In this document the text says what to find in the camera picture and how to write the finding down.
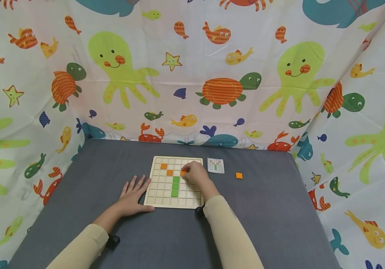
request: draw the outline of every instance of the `turtle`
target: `turtle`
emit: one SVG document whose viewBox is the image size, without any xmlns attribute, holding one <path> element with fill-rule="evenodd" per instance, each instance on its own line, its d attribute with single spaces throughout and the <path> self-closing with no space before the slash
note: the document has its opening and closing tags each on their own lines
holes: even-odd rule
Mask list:
<svg viewBox="0 0 385 269">
<path fill-rule="evenodd" d="M 204 83 L 201 93 L 195 94 L 203 96 L 200 99 L 202 105 L 209 105 L 212 102 L 214 109 L 220 109 L 221 105 L 235 106 L 236 99 L 244 101 L 246 96 L 242 91 L 257 90 L 260 83 L 261 75 L 255 72 L 246 74 L 240 81 L 226 77 L 213 78 Z"/>
<path fill-rule="evenodd" d="M 55 71 L 53 74 L 55 75 L 52 81 L 52 96 L 55 100 L 53 108 L 59 105 L 59 111 L 63 112 L 67 109 L 65 104 L 68 104 L 67 98 L 72 94 L 79 97 L 79 93 L 82 92 L 82 88 L 77 86 L 75 81 L 85 79 L 86 71 L 81 65 L 71 62 L 67 65 L 66 72 Z"/>
<path fill-rule="evenodd" d="M 341 107 L 350 112 L 359 112 L 363 109 L 364 103 L 364 97 L 359 93 L 349 93 L 342 96 L 342 84 L 338 82 L 336 87 L 330 91 L 321 112 L 327 111 L 327 118 L 331 115 L 338 118 L 341 115 L 339 111 Z"/>
</svg>

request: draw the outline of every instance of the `turtle shell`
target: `turtle shell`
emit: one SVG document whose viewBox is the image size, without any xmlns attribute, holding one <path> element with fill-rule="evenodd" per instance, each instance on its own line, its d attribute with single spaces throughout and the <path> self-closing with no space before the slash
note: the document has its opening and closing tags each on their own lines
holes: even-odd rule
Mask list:
<svg viewBox="0 0 385 269">
<path fill-rule="evenodd" d="M 53 73 L 55 79 L 52 81 L 52 96 L 58 104 L 65 104 L 67 98 L 76 91 L 76 82 L 67 72 L 56 71 Z"/>
<path fill-rule="evenodd" d="M 342 84 L 339 82 L 336 87 L 334 87 L 329 96 L 324 103 L 324 108 L 328 113 L 333 113 L 339 110 L 344 103 L 344 98 L 342 96 Z"/>
<path fill-rule="evenodd" d="M 203 97 L 218 105 L 225 105 L 236 100 L 242 91 L 243 87 L 240 82 L 231 78 L 214 78 L 203 85 Z"/>
</svg>

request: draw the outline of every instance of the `arm sleeve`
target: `arm sleeve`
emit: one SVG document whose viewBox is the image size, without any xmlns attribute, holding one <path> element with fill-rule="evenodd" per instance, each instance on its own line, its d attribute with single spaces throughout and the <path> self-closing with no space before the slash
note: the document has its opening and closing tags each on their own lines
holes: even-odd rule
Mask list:
<svg viewBox="0 0 385 269">
<path fill-rule="evenodd" d="M 107 232 L 102 227 L 90 224 L 56 256 L 46 269 L 89 269 L 101 254 L 108 238 Z"/>
<path fill-rule="evenodd" d="M 264 269 L 249 236 L 224 197 L 213 196 L 203 211 L 224 269 Z"/>
</svg>

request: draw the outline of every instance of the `wooden puzzle board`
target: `wooden puzzle board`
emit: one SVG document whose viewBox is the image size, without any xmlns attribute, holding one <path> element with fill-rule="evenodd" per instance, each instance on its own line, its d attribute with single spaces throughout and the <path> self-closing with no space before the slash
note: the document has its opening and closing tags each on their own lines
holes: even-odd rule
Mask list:
<svg viewBox="0 0 385 269">
<path fill-rule="evenodd" d="M 203 164 L 201 158 L 154 156 L 150 172 L 152 181 L 148 186 L 144 205 L 187 209 L 203 206 L 201 190 L 182 178 L 185 172 L 181 168 L 192 161 Z"/>
</svg>

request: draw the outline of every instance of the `gray table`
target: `gray table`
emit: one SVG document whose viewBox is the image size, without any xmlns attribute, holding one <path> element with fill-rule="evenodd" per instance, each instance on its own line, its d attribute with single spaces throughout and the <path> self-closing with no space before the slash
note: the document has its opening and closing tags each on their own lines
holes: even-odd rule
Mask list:
<svg viewBox="0 0 385 269">
<path fill-rule="evenodd" d="M 8 268 L 45 268 L 118 199 L 126 181 L 148 175 L 155 155 L 198 157 L 205 163 L 207 157 L 224 159 L 225 174 L 210 178 L 264 268 L 340 269 L 290 154 L 94 139 L 85 143 Z M 235 178 L 236 172 L 243 180 Z M 157 208 L 122 219 L 112 234 L 121 243 L 114 251 L 105 249 L 91 268 L 221 268 L 209 224 L 194 210 Z"/>
</svg>

